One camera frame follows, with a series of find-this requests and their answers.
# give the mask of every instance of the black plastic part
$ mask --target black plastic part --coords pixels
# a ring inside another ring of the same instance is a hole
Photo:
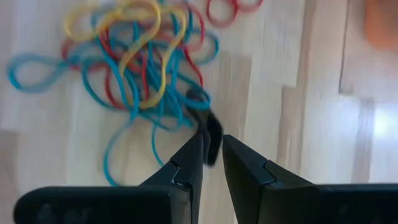
[[[21,197],[16,224],[197,224],[203,142],[192,137],[137,187],[47,187]]]
[[[188,90],[187,97],[199,101],[203,100],[196,90]],[[212,166],[218,157],[223,138],[223,127],[212,110],[200,111],[191,108],[187,108],[187,110],[198,123],[197,134],[203,136],[203,162]]]
[[[232,136],[224,168],[238,223],[398,223],[398,185],[315,185]]]

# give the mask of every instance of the pile of rubber bands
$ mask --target pile of rubber bands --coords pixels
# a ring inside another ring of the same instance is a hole
[[[90,16],[91,31],[75,33],[73,28],[87,15]],[[198,18],[199,27],[194,26],[194,15]],[[64,29],[68,39],[61,46],[62,59],[37,54],[17,55],[7,66],[10,83],[20,91],[40,93],[48,90],[69,69],[80,72],[83,86],[97,103],[109,110],[129,113],[129,119],[106,146],[103,168],[108,182],[119,185],[110,174],[109,157],[118,139],[138,116],[153,124],[152,151],[162,166],[164,163],[155,146],[157,128],[174,132],[182,126],[192,127],[193,123],[186,116],[185,108],[210,108],[211,98],[203,89],[199,66],[214,60],[219,43],[216,35],[205,30],[200,12],[187,2],[168,5],[154,0],[128,0],[104,5],[85,4],[69,14]],[[120,38],[120,34],[126,30],[131,32],[128,41]],[[200,36],[200,41],[196,44],[190,43],[193,35]],[[207,58],[192,59],[190,53],[201,49],[206,38],[214,44],[213,53]],[[101,54],[88,54],[92,49],[100,49]],[[31,62],[50,65],[55,69],[40,82],[23,84],[18,79],[18,71]],[[180,71],[182,62],[187,62],[193,68],[199,84]],[[94,91],[88,79],[90,72],[99,70],[106,72],[104,92],[107,100]],[[115,79],[120,100],[116,99],[111,89],[111,82]],[[177,90],[177,82],[186,83],[198,93],[201,100],[181,94]],[[163,117],[173,118],[176,120],[175,125],[167,126],[163,123]]]

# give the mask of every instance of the wooden surface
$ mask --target wooden surface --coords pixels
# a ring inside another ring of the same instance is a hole
[[[68,72],[46,93],[27,95],[10,86],[4,72],[19,52],[56,57],[62,16],[78,2],[0,2],[7,31],[0,33],[2,223],[12,223],[13,203],[34,188],[107,185],[104,147],[127,116],[98,106],[78,73]],[[204,0],[195,4],[204,12]],[[221,50],[201,69],[225,133],[315,183],[398,182],[397,57],[364,40],[363,12],[363,0],[266,0],[227,29],[206,23]],[[22,69],[28,80],[48,71]],[[102,82],[101,74],[94,77]],[[159,169],[150,131],[150,123],[138,119],[117,145],[111,170],[120,182],[137,185]],[[159,131],[161,158],[192,134]],[[200,223],[236,223],[222,157],[213,169],[204,167]]]

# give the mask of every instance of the orange object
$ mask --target orange object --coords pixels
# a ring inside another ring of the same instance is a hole
[[[398,0],[366,0],[365,35],[379,49],[398,50]]]

